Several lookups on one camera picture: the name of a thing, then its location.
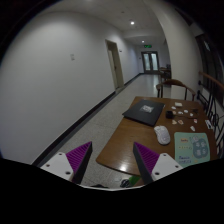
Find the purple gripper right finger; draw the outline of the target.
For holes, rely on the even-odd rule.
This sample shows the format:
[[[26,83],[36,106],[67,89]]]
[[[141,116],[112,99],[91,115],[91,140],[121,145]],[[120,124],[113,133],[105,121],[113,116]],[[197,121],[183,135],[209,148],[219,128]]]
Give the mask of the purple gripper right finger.
[[[133,154],[145,184],[152,183],[182,169],[169,154],[158,154],[146,146],[135,142]]]

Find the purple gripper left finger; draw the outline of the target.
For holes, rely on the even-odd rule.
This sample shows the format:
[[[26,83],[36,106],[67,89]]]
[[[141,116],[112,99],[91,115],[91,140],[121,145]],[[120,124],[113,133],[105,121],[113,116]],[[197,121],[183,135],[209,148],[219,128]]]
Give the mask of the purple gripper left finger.
[[[80,184],[91,154],[92,142],[87,142],[68,153],[56,153],[41,168],[65,180]]]

